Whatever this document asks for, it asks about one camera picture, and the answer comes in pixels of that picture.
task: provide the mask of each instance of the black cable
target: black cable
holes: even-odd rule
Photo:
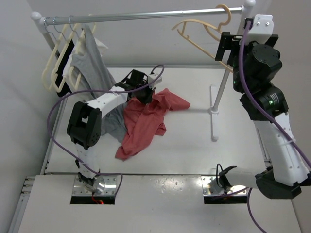
[[[222,186],[219,185],[219,181],[218,181],[218,167],[220,167],[220,169],[223,171],[223,167],[221,166],[221,164],[217,164],[216,165],[216,184],[218,185],[218,187],[223,188]]]

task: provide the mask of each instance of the horizontal metal bar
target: horizontal metal bar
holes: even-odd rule
[[[229,8],[231,13],[241,13],[242,7]],[[148,18],[169,18],[183,16],[201,16],[201,15],[217,15],[226,14],[222,8],[213,8],[205,10],[187,10],[187,11],[164,11],[164,12],[142,12],[142,13],[124,13],[124,14],[108,14],[94,16],[72,16],[70,23],[92,23],[92,22],[108,22],[108,21],[123,21]],[[69,24],[69,17],[57,17],[53,23],[53,17],[46,19],[46,25]]]

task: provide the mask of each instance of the white wall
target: white wall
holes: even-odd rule
[[[25,0],[0,7],[0,233],[6,233],[26,176],[40,172],[49,137],[46,117],[56,94],[41,72],[50,48],[30,20]]]
[[[276,48],[280,51],[283,62],[283,68],[273,83],[284,92],[297,143],[311,159],[311,1],[273,0],[269,13],[274,15],[274,32],[280,36]],[[311,187],[302,190],[293,204],[302,231],[309,233]]]
[[[255,11],[265,9],[271,0],[257,0]],[[229,7],[241,6],[244,0],[27,0],[34,11],[44,17],[83,16],[149,11],[196,10],[214,8],[219,3]],[[190,17],[218,26],[226,15]],[[98,24],[95,36],[109,47],[105,54],[108,65],[208,65],[216,62],[183,39],[171,28],[189,17],[158,18]],[[241,16],[234,14],[223,31],[236,33]],[[187,25],[191,39],[211,53],[216,53],[218,42],[202,25]]]

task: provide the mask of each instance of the white table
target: white table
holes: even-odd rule
[[[37,176],[19,233],[260,233],[246,204],[204,205],[200,176],[125,176],[115,205],[72,205],[74,176]],[[258,190],[251,209],[269,233],[300,232],[290,200]]]
[[[149,73],[150,68],[137,68]],[[130,68],[109,69],[120,81]],[[110,135],[102,136],[96,145],[101,172],[123,174],[215,174],[217,163],[223,168],[237,165],[244,168],[265,166],[255,127],[239,99],[241,94],[232,88],[232,75],[220,102],[219,140],[211,141],[209,86],[219,86],[223,69],[167,68],[163,81],[156,91],[168,88],[191,103],[185,111],[169,112],[164,117],[167,131],[164,136],[154,136],[151,145],[134,157],[121,161],[115,159],[120,143]],[[70,97],[59,122],[56,140],[76,153],[74,144],[66,134],[69,117],[77,98]],[[76,173],[74,159],[53,146],[46,173]]]

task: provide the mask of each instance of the gray cloth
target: gray cloth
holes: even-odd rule
[[[102,135],[108,133],[119,142],[122,142],[127,128],[124,123],[124,109],[127,103],[120,104],[115,109],[111,110],[102,120]]]
[[[76,69],[75,72],[78,70],[85,78],[86,82],[83,82],[83,85],[86,88],[108,91],[116,84],[116,81],[102,60],[91,29],[87,24],[83,24],[82,28],[85,32],[86,52],[83,56],[73,54],[71,65],[74,67],[74,70]],[[102,93],[94,92],[92,95],[94,98],[97,98]]]
[[[74,74],[81,72],[80,83],[85,89],[108,91],[116,84],[116,81],[104,64],[91,29],[87,24],[83,24],[82,28],[85,31],[86,52],[83,56],[78,54],[72,55],[71,65],[74,67],[73,72]],[[102,94],[101,92],[94,92],[92,96],[95,99]],[[126,106],[127,103],[121,104],[102,118],[102,135],[109,133],[119,142],[123,141],[127,132],[123,116]]]

